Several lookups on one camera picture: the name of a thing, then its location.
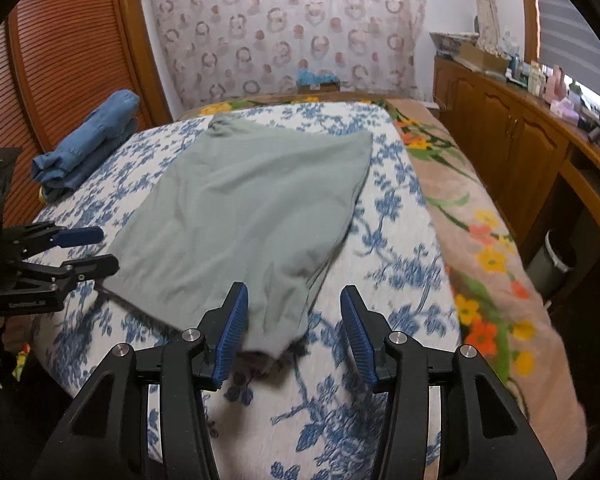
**pink bottle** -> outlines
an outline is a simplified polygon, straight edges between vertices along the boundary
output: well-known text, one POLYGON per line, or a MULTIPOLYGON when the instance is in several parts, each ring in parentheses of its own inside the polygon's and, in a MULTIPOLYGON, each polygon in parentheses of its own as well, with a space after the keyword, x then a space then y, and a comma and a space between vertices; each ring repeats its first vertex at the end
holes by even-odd
POLYGON ((551 104, 552 101, 562 101, 565 97, 567 97, 567 85, 564 83, 564 72, 556 65, 553 75, 546 81, 544 100, 547 104, 551 104))

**gray striped blind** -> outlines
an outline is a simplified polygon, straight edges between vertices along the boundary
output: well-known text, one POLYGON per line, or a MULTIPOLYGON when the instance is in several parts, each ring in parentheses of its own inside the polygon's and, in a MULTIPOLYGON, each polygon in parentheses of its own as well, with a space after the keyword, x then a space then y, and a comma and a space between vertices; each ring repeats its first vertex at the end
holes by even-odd
POLYGON ((540 61, 600 95, 600 40, 569 0, 538 0, 540 61))

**sliding closet door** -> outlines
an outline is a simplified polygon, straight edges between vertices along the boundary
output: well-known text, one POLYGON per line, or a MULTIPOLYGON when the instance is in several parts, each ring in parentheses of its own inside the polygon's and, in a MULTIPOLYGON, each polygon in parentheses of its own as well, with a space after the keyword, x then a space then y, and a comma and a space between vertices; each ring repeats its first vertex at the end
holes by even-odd
POLYGON ((31 134, 22 107, 19 90, 11 71, 9 42, 4 25, 0 26, 0 148, 19 146, 20 154, 11 192, 5 206, 5 224, 28 223, 42 209, 38 201, 38 186, 30 177, 33 157, 42 153, 31 134))
MULTIPOLYGON (((14 65, 52 148, 113 91, 140 93, 118 0, 21 0, 15 14, 14 65)), ((152 126, 144 102, 138 119, 139 130, 152 126)))

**folded cloth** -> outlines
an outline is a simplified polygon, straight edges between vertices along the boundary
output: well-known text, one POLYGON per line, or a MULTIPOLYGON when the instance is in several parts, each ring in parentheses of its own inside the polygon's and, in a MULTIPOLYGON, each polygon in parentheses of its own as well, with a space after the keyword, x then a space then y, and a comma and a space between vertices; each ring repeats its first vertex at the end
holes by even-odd
POLYGON ((31 176, 40 184, 61 180, 106 140, 125 134, 138 113, 140 98, 131 90, 117 90, 91 112, 52 152, 33 159, 31 176))
POLYGON ((138 129, 138 119, 131 119, 122 130, 122 134, 105 140, 83 160, 73 171, 62 178, 46 179, 42 185, 42 197, 46 202, 55 202, 73 193, 87 178, 109 158, 111 153, 124 144, 138 129))
POLYGON ((372 134, 309 134, 216 114, 164 172, 109 247, 102 288, 184 330, 249 291, 245 351, 275 358, 308 311, 349 229, 372 134))

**sage green garment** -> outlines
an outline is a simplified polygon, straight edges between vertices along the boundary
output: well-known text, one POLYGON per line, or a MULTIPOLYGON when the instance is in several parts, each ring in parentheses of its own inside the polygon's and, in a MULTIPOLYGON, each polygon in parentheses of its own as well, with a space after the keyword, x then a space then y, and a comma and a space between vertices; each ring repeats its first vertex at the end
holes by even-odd
POLYGON ((244 282, 242 350, 279 357, 307 330, 371 145, 369 132, 309 134, 217 114, 116 236, 120 270, 104 289, 183 330, 244 282))

